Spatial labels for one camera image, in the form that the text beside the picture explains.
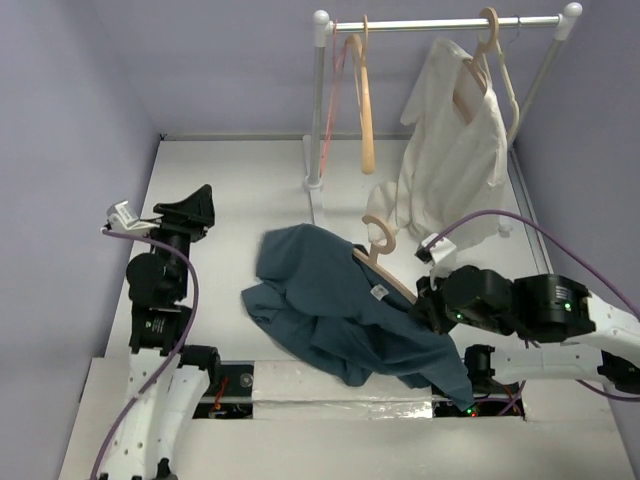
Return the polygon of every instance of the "gray wall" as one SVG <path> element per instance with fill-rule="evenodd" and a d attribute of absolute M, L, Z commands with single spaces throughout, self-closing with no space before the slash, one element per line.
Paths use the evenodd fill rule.
<path fill-rule="evenodd" d="M 635 0 L 593 2 L 517 142 L 540 223 L 640 304 L 640 50 Z M 554 269 L 616 299 L 551 249 Z M 640 477 L 640 405 L 614 402 Z"/>
<path fill-rule="evenodd" d="M 338 21 L 475 17 L 486 0 L 109 0 L 95 2 L 144 105 L 163 133 L 308 132 L 313 79 L 312 15 Z M 567 0 L 493 0 L 501 15 L 549 15 Z M 447 33 L 473 52 L 476 34 Z M 503 45 L 515 36 L 504 32 Z M 435 34 L 379 33 L 368 55 L 374 127 L 395 132 Z M 516 91 L 524 94 L 550 41 L 523 31 L 509 45 Z M 336 131 L 359 117 L 350 60 Z M 327 82 L 330 68 L 327 66 Z M 325 100 L 328 101 L 328 89 Z"/>
<path fill-rule="evenodd" d="M 158 135 L 89 2 L 0 2 L 0 44 L 0 477 L 50 480 L 130 248 L 99 228 Z"/>

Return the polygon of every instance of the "screw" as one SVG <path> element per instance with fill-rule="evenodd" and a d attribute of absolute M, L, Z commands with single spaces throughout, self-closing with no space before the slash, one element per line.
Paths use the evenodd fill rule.
<path fill-rule="evenodd" d="M 253 375 L 251 375 L 250 373 L 243 373 L 242 375 L 240 375 L 240 385 L 245 388 L 249 388 L 250 386 L 252 386 Z"/>

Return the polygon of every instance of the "white sticker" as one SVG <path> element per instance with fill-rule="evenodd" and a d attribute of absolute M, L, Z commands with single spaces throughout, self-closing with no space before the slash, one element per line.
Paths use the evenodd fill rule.
<path fill-rule="evenodd" d="M 371 295 L 376 297 L 376 300 L 380 301 L 385 295 L 389 295 L 389 290 L 384 288 L 382 285 L 376 285 L 371 289 Z"/>

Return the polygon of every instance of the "white cloth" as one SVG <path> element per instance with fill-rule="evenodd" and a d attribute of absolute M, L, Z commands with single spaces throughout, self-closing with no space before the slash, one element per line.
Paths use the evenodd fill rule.
<path fill-rule="evenodd" d="M 437 38 L 400 121 L 415 123 L 398 182 L 374 188 L 367 213 L 385 219 L 394 233 L 408 228 L 418 240 L 477 210 L 501 208 L 507 182 L 507 139 L 498 101 L 485 95 L 463 65 L 471 58 L 454 42 Z M 454 88 L 473 114 L 469 125 L 453 103 Z M 448 237 L 458 249 L 496 233 L 494 216 L 476 218 Z M 369 240 L 383 240 L 372 225 Z"/>

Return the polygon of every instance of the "dark blue cloth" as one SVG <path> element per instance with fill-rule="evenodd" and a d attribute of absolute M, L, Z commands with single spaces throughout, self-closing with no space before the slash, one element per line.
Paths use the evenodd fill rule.
<path fill-rule="evenodd" d="M 456 405 L 473 403 L 453 340 L 407 314 L 410 303 L 352 256 L 353 244 L 313 225 L 265 233 L 256 265 L 262 284 L 242 292 L 249 315 L 286 350 L 347 385 L 372 372 L 411 388 L 431 384 Z M 371 289 L 389 294 L 377 300 Z"/>

